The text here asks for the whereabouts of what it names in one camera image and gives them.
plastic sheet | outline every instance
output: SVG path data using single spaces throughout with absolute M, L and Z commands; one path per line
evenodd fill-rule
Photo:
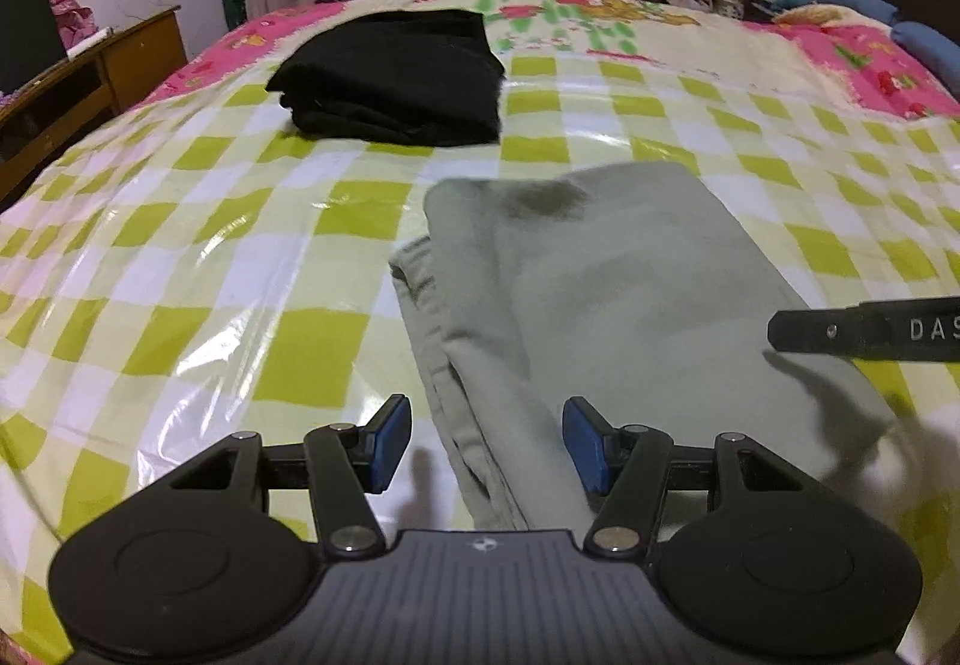
M 498 147 L 310 141 L 264 91 L 316 30 L 397 6 L 487 15 L 508 69 Z M 856 110 L 788 41 L 696 17 L 606 0 L 361 0 L 47 169 L 0 218 L 0 628 L 53 663 L 67 651 L 44 589 L 59 540 L 234 430 L 298 442 L 365 421 L 396 391 L 414 438 L 379 518 L 469 526 L 387 269 L 426 233 L 439 179 L 677 160 L 813 307 L 955 291 L 949 122 Z M 867 373 L 907 418 L 851 483 L 925 565 L 905 643 L 919 658 L 958 615 L 944 602 L 960 397 L 941 365 Z M 272 513 L 309 536 L 301 493 L 275 496 Z

wooden desk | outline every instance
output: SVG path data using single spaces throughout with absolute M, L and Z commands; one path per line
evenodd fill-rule
M 173 7 L 64 61 L 0 107 L 0 211 L 40 171 L 186 64 Z

circular pad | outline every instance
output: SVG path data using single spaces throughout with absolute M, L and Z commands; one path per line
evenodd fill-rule
M 681 529 L 656 565 L 693 628 L 773 657 L 890 646 L 920 599 L 920 567 L 893 532 L 842 502 L 762 492 Z
M 309 546 L 286 526 L 203 492 L 122 513 L 68 540 L 49 579 L 71 641 L 114 659 L 236 651 L 290 619 L 317 572 Z

blue gripper pad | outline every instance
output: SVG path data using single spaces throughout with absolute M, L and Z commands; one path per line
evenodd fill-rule
M 373 460 L 370 465 L 370 492 L 380 494 L 388 486 L 403 459 L 410 442 L 413 414 L 406 397 L 392 408 L 387 420 L 376 430 L 373 438 Z
M 563 444 L 573 459 L 580 483 L 590 494 L 606 496 L 613 487 L 613 470 L 604 456 L 603 435 L 590 423 L 576 399 L 563 405 Z

pillow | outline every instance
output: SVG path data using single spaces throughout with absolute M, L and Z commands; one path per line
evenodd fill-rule
M 960 101 L 960 44 L 922 23 L 898 23 L 890 38 L 928 68 Z
M 852 10 L 865 14 L 892 26 L 896 21 L 896 7 L 893 4 L 887 4 L 881 0 L 814 0 L 820 4 L 839 4 L 842 7 L 850 7 Z

